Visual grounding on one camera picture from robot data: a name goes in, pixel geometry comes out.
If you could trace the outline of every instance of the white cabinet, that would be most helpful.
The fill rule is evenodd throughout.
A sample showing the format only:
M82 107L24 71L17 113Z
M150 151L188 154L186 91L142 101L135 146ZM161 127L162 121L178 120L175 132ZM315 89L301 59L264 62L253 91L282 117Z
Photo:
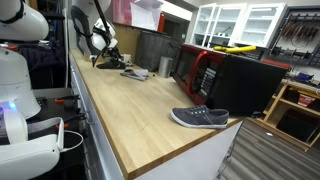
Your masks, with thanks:
M245 3L200 6L190 43L208 48L229 45L246 6Z
M245 44L268 48L286 10L285 3L250 4L231 45Z

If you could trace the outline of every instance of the shoelace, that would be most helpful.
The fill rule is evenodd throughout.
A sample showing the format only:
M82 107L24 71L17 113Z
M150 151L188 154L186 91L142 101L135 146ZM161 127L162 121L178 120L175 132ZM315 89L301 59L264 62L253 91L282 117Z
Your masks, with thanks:
M197 106L197 107L190 108L189 110L191 114L201 114L201 113L207 112L206 106Z

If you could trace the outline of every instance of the microwave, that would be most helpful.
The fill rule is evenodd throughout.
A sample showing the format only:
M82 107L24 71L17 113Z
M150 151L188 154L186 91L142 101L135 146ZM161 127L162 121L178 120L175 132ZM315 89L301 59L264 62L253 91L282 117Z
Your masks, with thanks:
M197 105L231 115L262 113L288 69L182 44L173 79Z

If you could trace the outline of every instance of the gray sneaker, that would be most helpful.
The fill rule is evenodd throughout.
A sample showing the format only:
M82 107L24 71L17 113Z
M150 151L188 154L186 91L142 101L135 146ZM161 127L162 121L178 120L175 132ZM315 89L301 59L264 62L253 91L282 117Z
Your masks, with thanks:
M171 117L182 126L189 128L225 128L229 112L225 109L208 109L207 106L173 108Z

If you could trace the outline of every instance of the blue light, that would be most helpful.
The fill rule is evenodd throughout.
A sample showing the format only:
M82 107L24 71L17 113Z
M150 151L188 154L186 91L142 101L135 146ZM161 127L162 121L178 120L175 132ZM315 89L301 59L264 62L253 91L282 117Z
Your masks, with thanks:
M17 107L13 102L9 102L9 106L12 110L17 110Z

